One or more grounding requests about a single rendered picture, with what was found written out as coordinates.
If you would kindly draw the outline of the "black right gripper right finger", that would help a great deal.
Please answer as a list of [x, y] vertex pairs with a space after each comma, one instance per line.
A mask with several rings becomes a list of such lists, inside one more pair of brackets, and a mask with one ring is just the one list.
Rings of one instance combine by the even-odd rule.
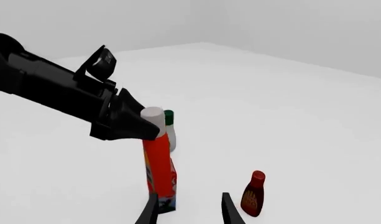
[[222, 216], [224, 224], [246, 224], [228, 192], [222, 193]]

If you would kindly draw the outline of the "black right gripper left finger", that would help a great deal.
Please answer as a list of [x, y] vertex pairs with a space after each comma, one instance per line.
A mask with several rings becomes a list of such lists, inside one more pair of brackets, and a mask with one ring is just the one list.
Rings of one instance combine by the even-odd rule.
[[157, 224], [158, 218], [158, 194], [150, 194], [149, 199], [134, 224]]

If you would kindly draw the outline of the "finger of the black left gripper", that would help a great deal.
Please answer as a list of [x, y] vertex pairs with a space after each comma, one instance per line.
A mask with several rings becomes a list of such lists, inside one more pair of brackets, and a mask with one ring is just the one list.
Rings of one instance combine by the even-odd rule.
[[127, 89], [123, 88], [110, 102], [108, 140], [142, 139], [154, 140], [160, 129], [140, 117], [142, 106]]

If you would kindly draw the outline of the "dark red ketchup bottle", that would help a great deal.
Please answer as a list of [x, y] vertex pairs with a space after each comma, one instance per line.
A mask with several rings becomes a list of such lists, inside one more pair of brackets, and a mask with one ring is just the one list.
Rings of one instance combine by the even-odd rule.
[[265, 174], [262, 171], [253, 171], [249, 184], [244, 190], [241, 199], [241, 208], [246, 214], [257, 217], [264, 204]]

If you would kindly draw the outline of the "white bottle with green cap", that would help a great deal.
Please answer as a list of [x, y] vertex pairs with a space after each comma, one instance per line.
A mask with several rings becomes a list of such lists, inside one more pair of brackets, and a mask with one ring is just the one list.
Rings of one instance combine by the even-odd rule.
[[177, 138], [174, 129], [174, 112], [172, 110], [164, 110], [165, 126], [170, 143], [170, 152], [173, 152], [177, 146]]

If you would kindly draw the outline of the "orange carton with white top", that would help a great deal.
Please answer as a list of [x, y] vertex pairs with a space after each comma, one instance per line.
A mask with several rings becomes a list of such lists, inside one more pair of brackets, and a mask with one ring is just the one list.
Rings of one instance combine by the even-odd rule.
[[177, 173], [170, 158], [165, 113], [153, 106], [144, 108], [140, 117], [158, 127], [155, 139], [142, 141], [149, 193], [158, 195], [159, 214], [172, 212], [176, 210]]

